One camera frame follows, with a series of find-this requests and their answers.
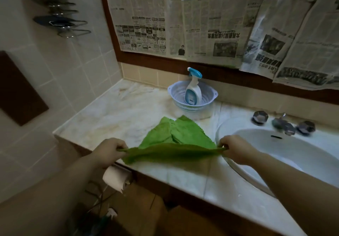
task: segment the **brown board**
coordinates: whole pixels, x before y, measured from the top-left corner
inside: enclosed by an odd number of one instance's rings
[[[0,51],[0,108],[20,126],[49,109],[5,51]]]

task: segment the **marble countertop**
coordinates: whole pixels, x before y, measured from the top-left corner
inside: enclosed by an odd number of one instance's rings
[[[174,105],[166,89],[122,80],[54,134],[89,150],[111,137],[136,147],[163,116],[176,119],[185,114],[214,140],[225,120],[251,117],[253,112],[215,101],[204,112],[187,114]],[[305,235],[276,198],[244,180],[222,157],[177,164],[138,162],[129,167],[283,235]]]

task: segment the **newspaper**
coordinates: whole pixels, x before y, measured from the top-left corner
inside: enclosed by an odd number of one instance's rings
[[[187,60],[239,68],[262,1],[183,0]]]
[[[314,0],[264,0],[240,71],[273,79]]]
[[[339,0],[317,0],[307,13],[274,83],[339,89]]]
[[[108,0],[120,49],[163,57],[179,56],[179,49],[185,44],[178,2]]]

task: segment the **hand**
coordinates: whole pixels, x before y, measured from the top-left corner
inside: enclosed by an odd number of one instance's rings
[[[116,138],[104,139],[103,142],[91,153],[92,158],[98,163],[99,167],[109,167],[115,161],[127,155],[117,149],[128,148],[125,141]]]
[[[228,147],[222,155],[235,161],[237,164],[251,165],[252,160],[260,154],[251,144],[239,135],[229,135],[223,137],[218,147]]]

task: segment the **sink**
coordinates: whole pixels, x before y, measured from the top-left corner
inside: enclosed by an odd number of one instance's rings
[[[231,118],[222,123],[216,133],[216,142],[225,136],[237,134],[261,152],[339,188],[339,158],[327,151],[339,151],[338,142],[330,142],[325,133],[316,131],[311,137],[288,136],[277,132],[272,118],[264,126],[256,126],[247,118]],[[274,196],[259,174],[247,165],[238,165],[231,159],[227,163],[245,180],[258,189]]]

